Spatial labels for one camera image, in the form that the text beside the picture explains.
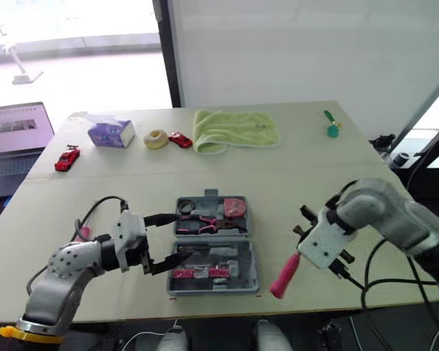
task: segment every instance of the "green toy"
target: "green toy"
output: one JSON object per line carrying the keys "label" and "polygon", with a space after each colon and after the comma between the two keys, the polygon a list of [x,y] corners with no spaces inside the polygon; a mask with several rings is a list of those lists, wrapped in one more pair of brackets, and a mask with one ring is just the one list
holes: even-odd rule
{"label": "green toy", "polygon": [[335,118],[327,110],[324,110],[323,113],[325,113],[325,116],[327,116],[327,118],[330,120],[331,123],[329,128],[327,128],[327,135],[329,137],[338,137],[339,128],[343,126],[343,123],[337,123],[335,121]]}

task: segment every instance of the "red toy car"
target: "red toy car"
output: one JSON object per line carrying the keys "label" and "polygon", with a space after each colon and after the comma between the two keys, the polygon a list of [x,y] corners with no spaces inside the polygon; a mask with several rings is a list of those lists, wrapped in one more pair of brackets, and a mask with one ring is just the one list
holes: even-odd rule
{"label": "red toy car", "polygon": [[181,148],[189,148],[193,144],[193,142],[188,137],[181,134],[180,132],[172,133],[169,136],[169,140],[172,141],[173,143],[176,143]]}
{"label": "red toy car", "polygon": [[67,172],[73,165],[73,162],[80,156],[80,149],[78,146],[67,145],[68,150],[60,156],[55,164],[56,170],[59,172]]}

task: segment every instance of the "pink screwdriver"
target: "pink screwdriver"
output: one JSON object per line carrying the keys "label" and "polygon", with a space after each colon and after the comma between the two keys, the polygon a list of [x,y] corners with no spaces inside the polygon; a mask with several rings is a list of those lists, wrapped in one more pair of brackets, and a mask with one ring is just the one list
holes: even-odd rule
{"label": "pink screwdriver", "polygon": [[299,260],[301,259],[301,254],[299,252],[293,254],[288,261],[285,263],[285,267],[281,270],[278,280],[273,282],[270,286],[270,293],[273,294],[275,298],[282,298],[285,294],[286,288],[294,276],[294,273],[299,267]]}

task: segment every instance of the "laptop screen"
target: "laptop screen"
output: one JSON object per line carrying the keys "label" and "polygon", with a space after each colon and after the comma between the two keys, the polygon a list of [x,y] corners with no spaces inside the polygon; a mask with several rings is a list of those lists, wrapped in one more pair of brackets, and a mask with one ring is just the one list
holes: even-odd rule
{"label": "laptop screen", "polygon": [[52,137],[41,102],[0,107],[0,154],[44,148]]}

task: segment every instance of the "pliers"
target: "pliers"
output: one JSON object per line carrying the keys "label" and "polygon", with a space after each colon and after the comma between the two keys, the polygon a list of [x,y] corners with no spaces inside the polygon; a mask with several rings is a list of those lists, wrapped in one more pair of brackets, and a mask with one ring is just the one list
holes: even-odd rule
{"label": "pliers", "polygon": [[221,229],[239,229],[240,233],[246,232],[247,230],[242,227],[241,225],[230,221],[229,219],[223,219],[223,220],[218,220],[216,219],[216,217],[204,217],[204,216],[199,216],[197,214],[193,214],[191,216],[180,216],[178,219],[178,221],[182,222],[182,221],[194,221],[194,222],[202,222],[202,223],[206,223],[207,225],[205,227],[200,227],[199,229],[187,229],[187,228],[178,228],[176,230],[177,234],[204,234],[204,233],[217,233],[218,230]]}

